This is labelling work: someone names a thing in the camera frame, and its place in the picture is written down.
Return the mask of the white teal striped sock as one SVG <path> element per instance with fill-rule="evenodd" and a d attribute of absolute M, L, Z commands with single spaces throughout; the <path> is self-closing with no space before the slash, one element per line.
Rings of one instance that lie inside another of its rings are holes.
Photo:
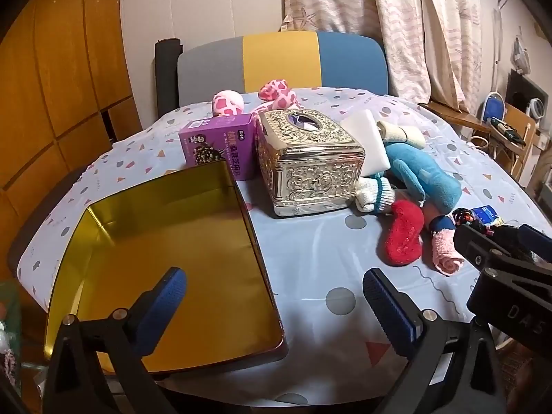
<path fill-rule="evenodd" d="M 356 208 L 363 213 L 385 214 L 396 201 L 387 178 L 359 178 L 356 182 Z"/>

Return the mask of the cream sock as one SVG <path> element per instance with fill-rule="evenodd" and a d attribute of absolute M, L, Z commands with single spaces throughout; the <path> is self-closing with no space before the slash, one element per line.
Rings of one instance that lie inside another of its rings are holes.
<path fill-rule="evenodd" d="M 380 120 L 377 121 L 377 127 L 385 144 L 404 143 L 418 150 L 426 147 L 424 135 L 416 126 L 398 125 Z"/>

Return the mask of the blue plush toy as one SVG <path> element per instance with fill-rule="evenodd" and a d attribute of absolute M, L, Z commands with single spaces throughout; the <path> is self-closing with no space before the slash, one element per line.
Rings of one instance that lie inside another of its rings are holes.
<path fill-rule="evenodd" d="M 446 174 L 429 154 L 405 143 L 387 144 L 385 152 L 389 171 L 405 185 L 414 200 L 429 201 L 442 214 L 453 211 L 460 200 L 460 183 Z"/>

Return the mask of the patterned white tablecloth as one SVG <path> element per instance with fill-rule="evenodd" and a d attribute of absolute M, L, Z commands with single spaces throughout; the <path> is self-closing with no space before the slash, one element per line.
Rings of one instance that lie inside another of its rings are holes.
<path fill-rule="evenodd" d="M 449 124 L 393 96 L 363 90 L 301 89 L 306 108 L 334 120 L 359 110 L 395 124 L 414 125 L 427 153 L 461 186 L 460 205 L 491 206 L 507 222 L 549 232 L 549 221 L 531 198 L 488 155 L 468 146 Z M 44 309 L 63 253 L 92 203 L 184 166 L 178 133 L 211 114 L 209 103 L 175 109 L 150 128 L 113 145 L 41 218 L 24 250 L 17 277 Z M 322 405 L 384 394 L 404 366 L 389 347 L 362 294 L 362 277 L 384 263 L 384 222 L 351 208 L 281 219 L 259 180 L 240 185 L 284 323 L 289 348 L 281 361 L 212 377 L 168 378 L 167 388 L 253 406 Z"/>

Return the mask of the black wig with beads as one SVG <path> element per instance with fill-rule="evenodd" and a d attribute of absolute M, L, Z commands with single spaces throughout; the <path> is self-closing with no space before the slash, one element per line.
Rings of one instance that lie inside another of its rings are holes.
<path fill-rule="evenodd" d="M 506 249 L 510 255 L 518 260 L 533 262 L 532 252 L 523 246 L 518 239 L 518 228 L 506 224 L 482 223 L 475 213 L 464 207 L 456 208 L 452 212 L 456 226 L 468 225 L 478 233 L 490 238 L 494 243 Z"/>

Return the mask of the orange wooden cabinet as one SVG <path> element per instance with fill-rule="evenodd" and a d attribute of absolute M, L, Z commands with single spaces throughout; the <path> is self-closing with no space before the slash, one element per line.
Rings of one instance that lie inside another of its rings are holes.
<path fill-rule="evenodd" d="M 54 186 L 141 128 L 120 0 L 29 0 L 1 38 L 1 275 Z"/>

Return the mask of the gold metal tray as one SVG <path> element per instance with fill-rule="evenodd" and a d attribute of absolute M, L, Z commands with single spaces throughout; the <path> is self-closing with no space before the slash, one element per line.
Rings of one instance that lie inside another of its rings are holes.
<path fill-rule="evenodd" d="M 281 360 L 284 326 L 248 209 L 228 165 L 210 162 L 91 204 L 63 254 L 44 352 L 64 316 L 104 319 L 128 308 L 172 268 L 184 299 L 148 371 L 211 373 Z"/>

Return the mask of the pink spotted plush toy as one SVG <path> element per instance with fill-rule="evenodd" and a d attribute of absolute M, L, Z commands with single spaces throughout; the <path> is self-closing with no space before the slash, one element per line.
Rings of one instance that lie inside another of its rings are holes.
<path fill-rule="evenodd" d="M 285 79 L 271 79 L 257 93 L 261 104 L 248 110 L 243 96 L 235 91 L 217 92 L 211 101 L 213 117 L 242 114 L 260 115 L 265 111 L 299 108 L 297 94 Z"/>

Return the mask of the red fuzzy sock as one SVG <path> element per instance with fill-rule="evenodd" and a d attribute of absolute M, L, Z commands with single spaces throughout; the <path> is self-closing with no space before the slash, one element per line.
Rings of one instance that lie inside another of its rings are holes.
<path fill-rule="evenodd" d="M 388 265 L 410 265 L 423 251 L 420 234 L 425 220 L 422 209 L 408 200 L 398 200 L 391 206 L 392 223 L 385 239 Z"/>

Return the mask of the pink patterned curtain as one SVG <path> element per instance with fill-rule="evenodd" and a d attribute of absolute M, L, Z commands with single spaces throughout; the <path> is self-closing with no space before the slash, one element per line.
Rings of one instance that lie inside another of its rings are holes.
<path fill-rule="evenodd" d="M 284 0 L 283 27 L 374 38 L 385 50 L 394 95 L 477 108 L 480 0 Z"/>

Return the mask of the ornate silver tissue box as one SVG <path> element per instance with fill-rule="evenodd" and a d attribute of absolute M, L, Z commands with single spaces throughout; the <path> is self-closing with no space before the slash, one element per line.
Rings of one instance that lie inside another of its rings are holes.
<path fill-rule="evenodd" d="M 365 151 L 325 114 L 303 108 L 263 112 L 256 148 L 277 216 L 324 213 L 355 199 Z"/>

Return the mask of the small blue white packet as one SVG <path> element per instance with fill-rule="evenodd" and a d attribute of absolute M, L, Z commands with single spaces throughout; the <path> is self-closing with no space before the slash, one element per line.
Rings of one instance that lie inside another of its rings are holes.
<path fill-rule="evenodd" d="M 500 217 L 492 206 L 474 207 L 472 208 L 472 212 L 473 216 L 485 226 L 502 225 L 504 223 L 503 218 Z"/>

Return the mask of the white sponge block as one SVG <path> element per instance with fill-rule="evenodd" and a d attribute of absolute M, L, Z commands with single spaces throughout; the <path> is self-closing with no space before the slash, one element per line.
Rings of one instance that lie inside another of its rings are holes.
<path fill-rule="evenodd" d="M 361 177 L 368 178 L 390 168 L 384 142 L 370 109 L 356 111 L 339 124 L 362 146 L 365 152 L 360 172 Z"/>

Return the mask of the purple cardboard box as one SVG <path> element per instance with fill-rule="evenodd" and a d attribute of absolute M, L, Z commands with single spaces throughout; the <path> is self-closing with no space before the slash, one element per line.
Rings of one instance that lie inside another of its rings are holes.
<path fill-rule="evenodd" d="M 235 180 L 256 176 L 255 121 L 250 114 L 189 121 L 179 139 L 187 167 L 224 160 Z"/>

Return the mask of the wooden side table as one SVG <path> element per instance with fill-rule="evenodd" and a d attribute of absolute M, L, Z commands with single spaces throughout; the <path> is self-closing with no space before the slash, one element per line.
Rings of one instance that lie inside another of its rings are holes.
<path fill-rule="evenodd" d="M 530 156 L 531 147 L 536 133 L 536 124 L 531 117 L 511 105 L 506 105 L 505 122 L 519 134 L 524 145 L 512 143 L 500 129 L 491 124 L 484 124 L 475 116 L 467 112 L 458 112 L 442 104 L 430 101 L 422 104 L 435 115 L 451 124 L 454 128 L 469 128 L 472 134 L 468 137 L 482 137 L 489 144 L 484 150 L 522 187 L 522 174 Z"/>

